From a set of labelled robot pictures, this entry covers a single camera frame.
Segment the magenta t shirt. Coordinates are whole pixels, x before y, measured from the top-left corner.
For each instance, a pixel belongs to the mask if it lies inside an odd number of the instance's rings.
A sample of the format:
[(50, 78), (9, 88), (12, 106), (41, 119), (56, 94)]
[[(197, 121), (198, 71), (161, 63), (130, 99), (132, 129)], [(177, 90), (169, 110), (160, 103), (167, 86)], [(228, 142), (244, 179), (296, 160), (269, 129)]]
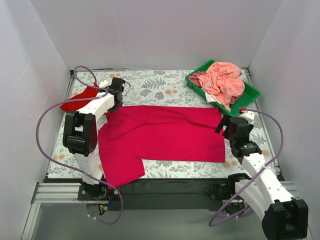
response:
[(119, 187), (143, 175), (143, 160), (223, 163), (218, 108), (123, 106), (106, 113), (98, 151), (106, 181)]

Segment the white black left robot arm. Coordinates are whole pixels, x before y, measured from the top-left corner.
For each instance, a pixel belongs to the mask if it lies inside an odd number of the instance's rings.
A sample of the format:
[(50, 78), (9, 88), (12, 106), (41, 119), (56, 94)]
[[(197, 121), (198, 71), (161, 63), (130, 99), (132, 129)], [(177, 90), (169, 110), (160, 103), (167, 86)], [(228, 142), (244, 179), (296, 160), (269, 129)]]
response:
[(96, 159), (98, 145), (97, 121), (106, 113), (113, 113), (123, 105), (123, 92), (126, 81), (113, 77), (111, 83), (104, 80), (98, 90), (88, 87), (75, 102), (65, 103), (66, 112), (62, 144), (73, 154), (82, 171), (82, 181), (91, 185), (89, 194), (95, 200), (106, 196), (106, 187), (99, 183), (104, 176), (102, 164)]

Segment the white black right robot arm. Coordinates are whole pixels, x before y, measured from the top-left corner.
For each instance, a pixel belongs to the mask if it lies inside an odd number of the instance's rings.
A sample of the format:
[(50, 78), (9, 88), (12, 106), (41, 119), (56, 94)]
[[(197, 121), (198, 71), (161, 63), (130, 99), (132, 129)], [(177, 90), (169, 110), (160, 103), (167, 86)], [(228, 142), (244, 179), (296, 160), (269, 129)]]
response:
[(298, 240), (308, 235), (309, 208), (303, 199), (290, 193), (270, 169), (262, 150), (250, 140), (254, 113), (243, 111), (240, 116), (222, 117), (215, 132), (229, 141), (232, 155), (238, 159), (246, 173), (229, 175), (226, 182), (211, 185), (208, 196), (224, 200), (223, 210), (244, 201), (261, 220), (268, 240)]

